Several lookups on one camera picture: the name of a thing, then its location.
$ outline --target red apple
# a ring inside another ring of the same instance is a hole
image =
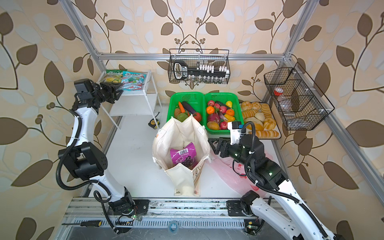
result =
[[[220,106],[219,111],[222,112],[223,114],[227,111],[226,106]]]
[[[220,128],[223,129],[223,130],[224,129],[228,129],[228,123],[226,121],[221,122],[220,123]]]
[[[213,106],[213,105],[215,105],[215,102],[213,100],[209,100],[207,105],[208,106]]]

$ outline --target snack bag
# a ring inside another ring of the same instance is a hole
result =
[[[102,80],[103,83],[119,84],[121,82],[122,73],[121,70],[106,70]]]
[[[192,142],[181,150],[171,148],[170,157],[174,165],[181,163],[191,170],[197,165],[196,148]]]
[[[147,75],[145,73],[132,73],[123,71],[121,83],[118,90],[136,91],[141,90],[142,83]]]

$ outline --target green plastic basket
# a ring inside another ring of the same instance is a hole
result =
[[[205,113],[205,101],[204,94],[200,92],[185,92],[185,93],[175,93],[171,96],[169,102],[167,122],[171,117],[174,117],[173,113],[175,112],[178,103],[186,101],[195,109],[196,112],[201,114],[202,120],[201,125],[207,122],[207,115]]]
[[[220,101],[224,104],[227,101],[231,101],[232,102],[232,109],[235,111],[235,116],[234,116],[235,120],[240,121],[242,124],[244,124],[243,115],[241,114],[239,99],[233,93],[207,93],[206,95],[204,95],[204,98],[205,98],[204,108],[206,108],[209,100]],[[205,129],[207,130],[208,133],[230,135],[229,130],[212,130],[212,129],[209,129],[207,127],[207,112],[206,111],[204,111],[203,121],[204,121]]]

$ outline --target screwdriver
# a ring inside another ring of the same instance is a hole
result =
[[[62,223],[61,225],[80,225],[82,227],[99,227],[101,226],[100,220],[85,221],[81,223]]]

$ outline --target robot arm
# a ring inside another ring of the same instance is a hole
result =
[[[77,93],[70,110],[75,117],[74,126],[67,148],[58,153],[60,161],[56,169],[56,181],[65,190],[75,190],[89,183],[94,184],[95,199],[101,202],[108,223],[118,233],[108,218],[104,203],[108,202],[114,213],[120,215],[130,215],[135,203],[128,190],[107,170],[108,162],[105,154],[93,144],[93,127],[100,104],[105,101],[114,103],[121,96],[122,90],[116,90],[118,85],[101,83],[99,86],[89,79],[77,80],[74,85]],[[85,182],[72,187],[66,186],[61,180],[63,165],[74,178],[81,178]],[[107,200],[101,198],[99,191],[107,196]]]
[[[265,157],[264,145],[255,132],[245,135],[247,125],[252,126],[253,123],[241,125],[241,122],[229,122],[230,140],[209,139],[209,143],[215,154],[230,156],[243,164],[246,176],[261,190],[271,194],[291,220],[269,206],[254,191],[249,191],[240,199],[243,213],[261,217],[287,240],[342,240],[342,236],[334,234],[316,218],[280,166]]]

